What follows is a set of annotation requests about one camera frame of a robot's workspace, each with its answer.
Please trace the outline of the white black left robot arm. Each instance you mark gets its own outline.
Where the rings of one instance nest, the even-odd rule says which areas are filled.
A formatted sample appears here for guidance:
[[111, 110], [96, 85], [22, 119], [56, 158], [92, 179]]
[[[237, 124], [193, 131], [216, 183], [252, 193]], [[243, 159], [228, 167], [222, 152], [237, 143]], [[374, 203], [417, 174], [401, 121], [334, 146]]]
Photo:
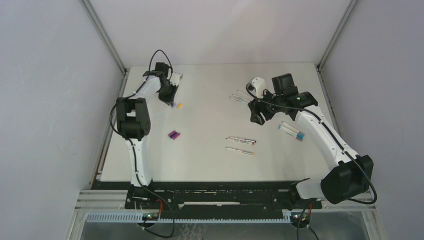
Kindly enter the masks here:
[[137, 188], [146, 188], [153, 181], [147, 161], [147, 136], [152, 123], [148, 109], [148, 100], [157, 96], [170, 107], [174, 101], [182, 75], [174, 74], [172, 65], [157, 62], [153, 70], [148, 69], [141, 78], [141, 85], [129, 96], [116, 99], [116, 133], [126, 141], [130, 152], [130, 184]]

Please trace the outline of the white yellow marker pen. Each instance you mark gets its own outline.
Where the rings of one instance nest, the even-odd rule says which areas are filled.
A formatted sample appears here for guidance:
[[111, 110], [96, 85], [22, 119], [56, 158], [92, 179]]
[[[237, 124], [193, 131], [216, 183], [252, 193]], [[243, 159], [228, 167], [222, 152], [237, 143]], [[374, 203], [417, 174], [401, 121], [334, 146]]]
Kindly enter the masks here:
[[239, 153], [250, 155], [250, 156], [254, 156], [255, 155], [254, 152], [243, 150], [243, 149], [238, 149], [238, 148], [229, 147], [229, 146], [226, 146], [225, 148], [228, 149], [228, 150], [231, 150], [231, 151], [239, 152]]

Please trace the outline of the white green marker pen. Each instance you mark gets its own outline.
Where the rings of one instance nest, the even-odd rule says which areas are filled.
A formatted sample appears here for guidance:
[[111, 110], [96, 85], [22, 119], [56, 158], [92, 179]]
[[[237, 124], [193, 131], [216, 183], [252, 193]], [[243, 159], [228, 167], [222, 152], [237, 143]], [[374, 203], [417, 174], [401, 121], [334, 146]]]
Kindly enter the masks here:
[[234, 100], [234, 101], [237, 101], [237, 102], [243, 103], [243, 104], [248, 104], [248, 103], [249, 103], [248, 101], [245, 101], [245, 100], [243, 100], [243, 99], [236, 98], [236, 97], [233, 97], [233, 96], [229, 96], [229, 98], [230, 98], [230, 99], [232, 99], [232, 100]]

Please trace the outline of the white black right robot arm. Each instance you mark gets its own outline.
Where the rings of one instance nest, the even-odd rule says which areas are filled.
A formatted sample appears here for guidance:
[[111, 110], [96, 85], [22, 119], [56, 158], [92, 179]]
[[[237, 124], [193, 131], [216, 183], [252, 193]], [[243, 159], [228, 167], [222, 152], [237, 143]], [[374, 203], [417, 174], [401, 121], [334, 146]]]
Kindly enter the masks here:
[[284, 113], [304, 129], [317, 147], [329, 170], [323, 179], [305, 178], [290, 189], [289, 203], [302, 208], [309, 200], [326, 199], [332, 204], [352, 201], [364, 205], [377, 202], [371, 176], [374, 162], [369, 155], [359, 155], [325, 118], [317, 100], [308, 92], [299, 92], [290, 73], [271, 79], [273, 92], [266, 82], [254, 77], [245, 85], [252, 97], [248, 103], [250, 121], [264, 125], [275, 114]]

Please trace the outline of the white blue capped marker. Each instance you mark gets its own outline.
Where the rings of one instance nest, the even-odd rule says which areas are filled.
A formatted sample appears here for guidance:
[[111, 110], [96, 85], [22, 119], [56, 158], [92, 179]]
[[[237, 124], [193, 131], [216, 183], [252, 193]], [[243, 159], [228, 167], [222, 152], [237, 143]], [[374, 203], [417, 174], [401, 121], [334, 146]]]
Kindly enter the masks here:
[[302, 134], [300, 134], [300, 133], [296, 133], [296, 132], [294, 132], [294, 131], [292, 131], [292, 130], [290, 130], [290, 129], [286, 128], [286, 127], [285, 127], [285, 126], [283, 126], [283, 125], [279, 125], [278, 129], [279, 129], [280, 131], [282, 131], [282, 132], [286, 133], [287, 135], [289, 135], [289, 136], [291, 136], [291, 137], [293, 137], [293, 138], [297, 139], [298, 141], [302, 141], [302, 140], [303, 140], [303, 138], [304, 138], [304, 136], [303, 136]]

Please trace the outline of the magenta pen cap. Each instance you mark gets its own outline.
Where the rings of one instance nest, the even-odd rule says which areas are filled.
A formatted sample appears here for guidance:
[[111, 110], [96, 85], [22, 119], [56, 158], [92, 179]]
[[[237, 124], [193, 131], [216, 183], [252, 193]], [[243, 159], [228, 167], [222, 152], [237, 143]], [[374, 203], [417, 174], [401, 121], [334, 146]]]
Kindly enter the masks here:
[[175, 132], [176, 132], [175, 130], [174, 130], [174, 131], [172, 131], [172, 132], [170, 132], [170, 133], [168, 134], [168, 136], [169, 136], [169, 137], [171, 137], [171, 135], [173, 135]]
[[177, 137], [179, 137], [181, 134], [180, 133], [176, 133], [174, 136], [173, 136], [173, 140], [175, 140]]

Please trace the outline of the white red marker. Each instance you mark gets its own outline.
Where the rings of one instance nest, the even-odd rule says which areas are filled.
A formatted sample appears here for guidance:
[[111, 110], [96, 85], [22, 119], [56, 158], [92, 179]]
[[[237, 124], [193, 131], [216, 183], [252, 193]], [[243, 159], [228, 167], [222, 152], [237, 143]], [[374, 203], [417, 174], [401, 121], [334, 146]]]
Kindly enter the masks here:
[[256, 143], [254, 141], [246, 141], [242, 139], [234, 139], [234, 138], [225, 138], [225, 139], [229, 141], [237, 142], [237, 143], [248, 144], [248, 145], [254, 145]]

